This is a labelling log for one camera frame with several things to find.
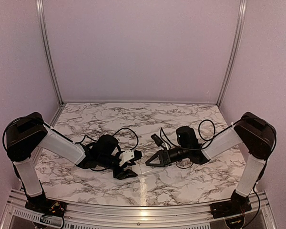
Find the white remote control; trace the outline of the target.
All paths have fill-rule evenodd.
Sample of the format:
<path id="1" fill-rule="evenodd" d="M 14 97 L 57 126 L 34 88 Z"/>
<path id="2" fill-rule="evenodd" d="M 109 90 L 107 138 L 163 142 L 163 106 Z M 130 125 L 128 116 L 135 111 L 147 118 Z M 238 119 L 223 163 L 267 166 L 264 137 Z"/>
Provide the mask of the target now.
<path id="1" fill-rule="evenodd" d="M 131 166 L 131 170 L 139 177 L 148 176 L 164 171 L 164 167 L 149 167 L 145 164 L 136 164 Z"/>

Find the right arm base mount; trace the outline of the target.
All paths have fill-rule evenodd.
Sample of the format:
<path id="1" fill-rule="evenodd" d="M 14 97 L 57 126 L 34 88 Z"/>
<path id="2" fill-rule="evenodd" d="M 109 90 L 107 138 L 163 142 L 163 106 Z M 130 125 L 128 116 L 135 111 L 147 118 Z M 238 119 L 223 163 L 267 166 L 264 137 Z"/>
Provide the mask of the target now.
<path id="1" fill-rule="evenodd" d="M 234 215 L 243 214 L 245 212 L 251 211 L 252 207 L 251 204 L 245 202 L 244 204 L 240 204 L 238 202 L 228 200 L 213 203 L 210 205 L 211 214 L 214 219 L 222 218 L 222 217 L 229 217 Z"/>

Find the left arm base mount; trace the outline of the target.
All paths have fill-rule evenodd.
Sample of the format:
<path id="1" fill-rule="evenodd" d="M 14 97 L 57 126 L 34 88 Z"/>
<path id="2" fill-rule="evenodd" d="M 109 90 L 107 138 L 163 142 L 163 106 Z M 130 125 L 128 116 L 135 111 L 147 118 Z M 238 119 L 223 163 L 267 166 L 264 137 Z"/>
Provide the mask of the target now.
<path id="1" fill-rule="evenodd" d="M 56 216 L 63 217 L 67 203 L 63 201 L 46 199 L 45 203 L 34 204 L 31 202 L 26 202 L 25 208 L 42 213 L 45 216 Z"/>

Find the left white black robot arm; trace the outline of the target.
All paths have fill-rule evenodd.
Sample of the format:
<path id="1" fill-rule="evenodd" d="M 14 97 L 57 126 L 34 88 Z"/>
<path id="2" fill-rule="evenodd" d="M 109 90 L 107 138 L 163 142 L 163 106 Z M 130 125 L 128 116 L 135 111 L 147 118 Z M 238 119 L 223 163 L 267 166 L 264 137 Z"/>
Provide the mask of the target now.
<path id="1" fill-rule="evenodd" d="M 55 153 L 81 169 L 94 172 L 112 170 L 113 177 L 118 180 L 136 177 L 137 173 L 129 167 L 142 158 L 141 151 L 135 148 L 121 150 L 113 135 L 102 135 L 86 145 L 81 141 L 74 142 L 44 122 L 38 112 L 11 121 L 3 131 L 2 145 L 13 163 L 28 202 L 40 212 L 47 212 L 51 202 L 46 198 L 31 159 L 36 148 Z"/>

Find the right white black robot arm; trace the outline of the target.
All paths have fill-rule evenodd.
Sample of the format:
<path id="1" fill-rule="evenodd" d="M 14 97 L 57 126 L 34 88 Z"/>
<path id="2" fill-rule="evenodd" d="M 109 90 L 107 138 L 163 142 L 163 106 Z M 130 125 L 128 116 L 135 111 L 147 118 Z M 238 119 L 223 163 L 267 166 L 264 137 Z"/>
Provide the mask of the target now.
<path id="1" fill-rule="evenodd" d="M 204 165 L 233 148 L 247 149 L 249 155 L 245 168 L 226 206 L 232 214 L 238 213 L 245 206 L 246 199 L 263 176 L 277 144 L 276 129 L 251 112 L 244 113 L 239 120 L 214 134 L 203 144 L 198 142 L 194 129 L 189 126 L 177 128 L 176 135 L 177 144 L 157 151 L 145 162 L 146 166 L 166 167 L 183 159 Z"/>

